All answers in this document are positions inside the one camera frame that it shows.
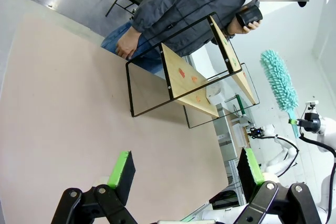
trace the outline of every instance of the red stain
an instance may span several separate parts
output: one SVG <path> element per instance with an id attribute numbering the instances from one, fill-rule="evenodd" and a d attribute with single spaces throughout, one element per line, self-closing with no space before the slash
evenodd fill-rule
<path id="1" fill-rule="evenodd" d="M 182 69 L 179 68 L 178 71 L 180 72 L 180 75 L 184 78 L 185 77 L 185 73 L 182 71 Z"/>

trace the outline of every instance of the brown table surface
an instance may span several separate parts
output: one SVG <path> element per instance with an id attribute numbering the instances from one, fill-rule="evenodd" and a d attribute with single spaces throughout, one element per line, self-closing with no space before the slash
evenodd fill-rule
<path id="1" fill-rule="evenodd" d="M 138 223 L 179 220 L 228 185 L 212 123 L 188 129 L 174 102 L 131 117 L 124 65 L 41 19 L 19 26 L 0 100 L 6 224 L 50 223 L 66 188 L 88 190 L 125 150 L 137 171 L 127 208 Z M 133 69 L 134 93 L 160 98 L 164 80 Z"/>

